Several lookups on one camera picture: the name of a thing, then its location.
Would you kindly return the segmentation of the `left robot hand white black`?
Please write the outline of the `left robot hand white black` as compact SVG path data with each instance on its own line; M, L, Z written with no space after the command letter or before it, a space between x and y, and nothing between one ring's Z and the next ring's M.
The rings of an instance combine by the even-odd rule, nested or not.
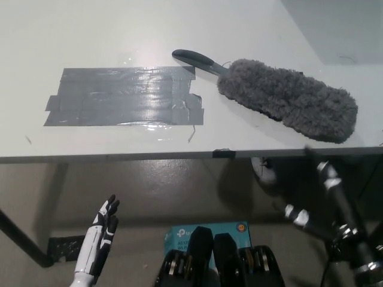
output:
M111 250L120 201L112 195L97 212L85 235L70 287L95 286Z

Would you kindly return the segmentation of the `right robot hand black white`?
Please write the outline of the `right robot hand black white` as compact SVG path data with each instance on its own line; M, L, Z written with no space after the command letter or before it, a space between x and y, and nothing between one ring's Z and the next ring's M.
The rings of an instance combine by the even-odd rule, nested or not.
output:
M326 227L306 209L300 209L292 204L287 204L283 209L285 219L292 222L298 229L324 241L331 241L337 237L354 241L363 240L367 234L366 228L355 204L346 194L342 178L334 166L313 149L306 146L304 151L315 167L319 183L324 187L326 196L338 210L339 226Z

